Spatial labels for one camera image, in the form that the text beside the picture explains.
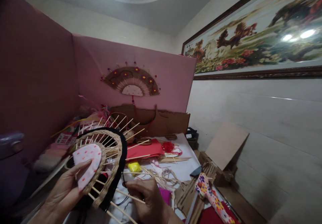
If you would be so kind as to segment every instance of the table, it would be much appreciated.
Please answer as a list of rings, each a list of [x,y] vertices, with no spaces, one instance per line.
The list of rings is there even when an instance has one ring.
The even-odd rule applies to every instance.
[[[157,137],[157,139],[163,140],[163,141],[168,141],[164,137]],[[178,144],[179,148],[182,150],[182,155],[181,157],[191,157],[191,159],[187,161],[182,161],[182,162],[177,162],[172,163],[172,164],[167,164],[167,163],[161,163],[160,167],[168,167],[171,169],[177,176],[177,178],[181,181],[186,181],[190,180],[190,173],[194,171],[196,168],[200,166],[200,163],[198,161],[198,158],[196,157],[195,153],[189,146],[187,139],[185,138],[185,135],[183,133],[177,134],[177,139],[171,141],[172,143]],[[150,164],[144,164],[144,166],[147,169],[152,169],[152,166]],[[150,178],[150,175],[138,175],[142,179],[148,179]],[[130,174],[124,175],[125,180],[128,181],[130,178],[134,177]],[[123,178],[121,178],[118,188],[125,192],[128,193],[127,189],[122,186]],[[120,194],[118,192],[115,192],[113,202],[118,204],[121,203],[124,200],[125,196],[123,194]],[[129,214],[133,219],[137,220],[137,213],[135,208],[133,207],[133,201],[132,199],[128,198],[122,205],[119,206],[122,210],[124,210],[127,214]],[[126,217],[124,214],[122,214],[119,210],[114,208],[113,206],[110,206],[109,211],[122,223],[127,223],[131,222],[128,217]],[[77,216],[79,212],[71,212],[66,220],[64,221],[64,224],[75,224]],[[180,219],[184,219],[183,214],[179,209],[175,210],[175,213],[178,215]],[[91,208],[88,211],[87,214],[87,219],[85,224],[107,224],[107,223],[117,223],[114,219],[112,219],[108,214],[103,212],[101,209],[95,210],[94,208]]]

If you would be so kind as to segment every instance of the woven fan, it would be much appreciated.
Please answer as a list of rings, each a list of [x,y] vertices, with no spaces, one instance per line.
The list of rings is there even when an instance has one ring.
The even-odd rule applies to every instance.
[[[78,130],[78,137],[76,139],[76,150],[73,153],[75,164],[79,162],[85,162],[88,159],[92,159],[92,163],[89,168],[86,170],[84,175],[78,180],[79,190],[84,194],[88,195],[93,199],[93,207],[100,208],[105,211],[108,215],[110,215],[113,219],[115,219],[118,223],[121,223],[115,216],[113,216],[108,208],[110,205],[113,205],[116,209],[121,211],[124,215],[126,215],[134,224],[137,224],[133,218],[131,218],[127,213],[125,213],[121,208],[119,208],[114,202],[112,202],[115,191],[124,194],[132,199],[135,199],[141,203],[144,201],[137,199],[133,196],[130,196],[119,189],[117,189],[117,185],[122,176],[125,162],[130,159],[126,159],[127,155],[127,140],[129,138],[134,138],[140,132],[130,136],[128,139],[124,137],[128,132],[132,131],[133,128],[125,131],[123,134],[122,130],[131,122],[130,120],[126,125],[120,130],[116,130],[120,123],[115,128],[107,128],[105,127],[106,123],[101,128],[95,128],[89,131],[80,134]],[[114,158],[114,162],[107,162],[107,159]],[[111,171],[104,171],[105,166],[108,165]],[[106,182],[102,182],[98,180],[99,176],[102,173],[108,174],[108,179]]]

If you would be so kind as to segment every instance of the white wall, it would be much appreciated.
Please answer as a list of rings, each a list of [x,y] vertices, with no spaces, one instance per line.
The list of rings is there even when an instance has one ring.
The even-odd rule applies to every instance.
[[[58,0],[26,0],[68,31],[162,52],[174,52],[174,37]]]
[[[237,1],[211,0],[177,36],[176,53]],[[267,220],[296,183],[322,183],[322,79],[194,81],[187,112],[199,150],[225,120],[250,133],[235,180]]]

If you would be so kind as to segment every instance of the fan ornament on wall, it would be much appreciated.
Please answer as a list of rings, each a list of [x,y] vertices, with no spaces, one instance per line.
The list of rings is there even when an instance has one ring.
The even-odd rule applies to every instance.
[[[137,125],[139,125],[139,123],[128,131],[124,131],[122,133],[123,129],[126,128],[133,119],[128,121],[125,126],[118,131],[117,128],[123,122],[123,120],[125,120],[126,116],[117,124],[115,128],[113,128],[113,125],[119,116],[115,118],[114,122],[111,124],[111,127],[105,127],[110,117],[107,119],[103,127],[99,127],[102,121],[101,118],[99,124],[96,127],[93,126],[93,129],[92,122],[89,130],[85,133],[84,126],[82,131],[80,131],[81,128],[78,129],[75,152],[73,153],[74,164],[77,165],[78,163],[92,159],[92,162],[86,171],[77,178],[78,189],[80,192],[88,195],[93,200],[92,206],[94,208],[102,209],[118,223],[121,223],[121,221],[108,210],[111,205],[127,216],[134,224],[137,224],[137,222],[130,215],[124,212],[112,200],[114,193],[119,192],[129,198],[145,204],[144,201],[120,191],[117,188],[117,185],[121,179],[121,176],[127,173],[123,172],[126,161],[137,158],[146,158],[149,156],[145,155],[127,159],[127,150],[144,144],[149,140],[128,148],[126,141],[139,134],[144,129],[126,139],[126,134],[132,131]]]
[[[119,67],[117,64],[118,68],[113,71],[108,68],[110,73],[107,76],[102,75],[101,81],[124,95],[153,96],[160,94],[161,89],[155,81],[156,75],[152,77],[150,70],[145,71],[139,68],[136,62],[134,62],[134,66],[128,66],[127,62],[125,64],[125,67]]]

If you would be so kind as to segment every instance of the red felt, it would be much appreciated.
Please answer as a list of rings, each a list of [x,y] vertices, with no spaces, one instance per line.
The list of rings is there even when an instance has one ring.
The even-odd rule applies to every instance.
[[[147,146],[136,146],[134,148],[131,148],[129,150],[127,150],[127,159],[129,158],[135,158],[135,157],[140,157],[140,156],[144,156],[144,155],[148,155],[150,154],[150,157],[159,157],[160,155],[164,154],[163,149],[162,149],[162,145],[156,140],[153,139],[151,141],[151,145],[147,145]]]
[[[228,215],[234,219],[235,223],[238,224],[238,220],[228,206],[222,201],[221,204],[225,208]],[[201,212],[197,224],[223,224],[224,222],[220,219],[219,215],[215,212],[213,207],[209,207]]]

